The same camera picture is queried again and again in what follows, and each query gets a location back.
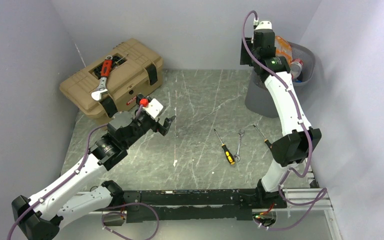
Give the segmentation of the crushed orange label bottle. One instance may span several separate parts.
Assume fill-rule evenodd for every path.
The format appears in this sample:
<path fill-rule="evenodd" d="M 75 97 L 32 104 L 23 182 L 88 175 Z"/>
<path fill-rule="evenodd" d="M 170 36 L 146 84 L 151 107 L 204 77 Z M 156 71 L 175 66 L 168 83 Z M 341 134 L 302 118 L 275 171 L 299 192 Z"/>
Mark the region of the crushed orange label bottle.
<path fill-rule="evenodd" d="M 293 49 L 290 43 L 281 36 L 275 36 L 275 55 L 277 57 L 285 57 L 288 64 L 293 60 Z"/>

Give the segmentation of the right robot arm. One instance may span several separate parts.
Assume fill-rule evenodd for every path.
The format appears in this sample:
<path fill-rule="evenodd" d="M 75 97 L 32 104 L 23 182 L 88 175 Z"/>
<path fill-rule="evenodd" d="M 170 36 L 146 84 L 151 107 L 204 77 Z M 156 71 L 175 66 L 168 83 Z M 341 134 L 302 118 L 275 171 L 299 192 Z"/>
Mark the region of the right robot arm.
<path fill-rule="evenodd" d="M 253 37 L 241 37 L 242 65 L 249 65 L 265 85 L 277 110 L 282 137 L 268 144 L 273 160 L 259 180 L 255 200 L 269 207 L 278 196 L 294 206 L 304 203 L 290 201 L 283 191 L 284 181 L 291 172 L 303 178 L 307 175 L 313 150 L 320 141 L 320 129 L 313 128 L 297 98 L 290 67 L 284 57 L 277 57 L 275 33 L 271 29 L 255 29 Z"/>

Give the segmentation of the small red cap bottle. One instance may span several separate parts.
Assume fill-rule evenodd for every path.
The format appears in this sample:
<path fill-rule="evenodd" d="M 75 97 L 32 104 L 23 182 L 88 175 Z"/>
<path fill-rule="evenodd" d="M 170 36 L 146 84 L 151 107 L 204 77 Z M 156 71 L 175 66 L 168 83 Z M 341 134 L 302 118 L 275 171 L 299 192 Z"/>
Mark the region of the small red cap bottle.
<path fill-rule="evenodd" d="M 290 74 L 292 75 L 292 79 L 296 80 L 302 73 L 304 63 L 300 58 L 294 58 L 290 65 Z"/>

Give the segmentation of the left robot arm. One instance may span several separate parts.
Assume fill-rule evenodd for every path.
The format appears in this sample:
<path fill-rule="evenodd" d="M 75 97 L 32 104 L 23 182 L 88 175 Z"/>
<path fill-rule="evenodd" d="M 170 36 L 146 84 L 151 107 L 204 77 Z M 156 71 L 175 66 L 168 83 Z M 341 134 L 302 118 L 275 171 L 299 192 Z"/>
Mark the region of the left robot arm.
<path fill-rule="evenodd" d="M 14 223 L 6 238 L 10 240 L 19 228 L 28 240 L 52 240 L 62 228 L 98 209 L 119 209 L 125 200 L 124 190 L 113 180 L 106 180 L 88 194 L 78 192 L 93 179 L 110 171 L 127 155 L 128 149 L 149 131 L 165 136 L 175 120 L 163 123 L 153 110 L 141 110 L 137 117 L 121 112 L 109 123 L 90 131 L 105 128 L 106 133 L 93 145 L 87 140 L 83 156 L 66 173 L 39 192 L 19 195 L 12 203 Z"/>

